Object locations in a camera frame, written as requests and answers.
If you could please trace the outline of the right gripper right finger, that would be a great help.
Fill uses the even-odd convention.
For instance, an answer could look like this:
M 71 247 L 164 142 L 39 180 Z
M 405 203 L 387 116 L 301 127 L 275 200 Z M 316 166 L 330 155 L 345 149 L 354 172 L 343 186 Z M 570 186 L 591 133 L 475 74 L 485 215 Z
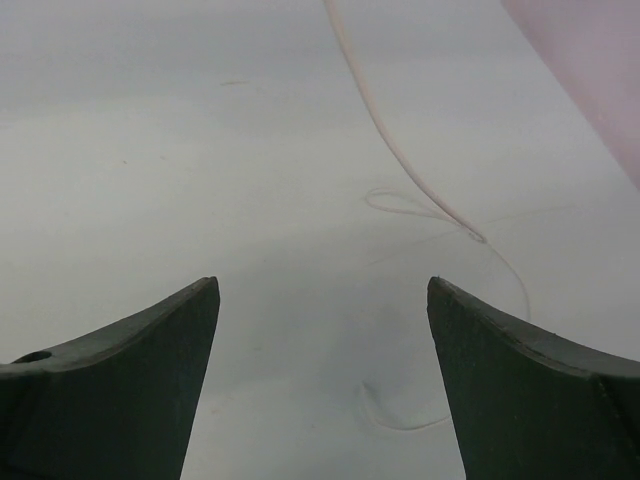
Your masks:
M 469 479 L 636 479 L 639 364 L 440 278 L 427 315 Z

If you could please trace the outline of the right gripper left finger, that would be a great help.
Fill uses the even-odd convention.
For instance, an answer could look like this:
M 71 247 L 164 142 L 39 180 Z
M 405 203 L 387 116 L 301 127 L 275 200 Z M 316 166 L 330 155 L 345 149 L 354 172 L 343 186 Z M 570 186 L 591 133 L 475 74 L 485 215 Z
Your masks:
M 5 479 L 177 479 L 216 331 L 219 284 L 1 368 Z

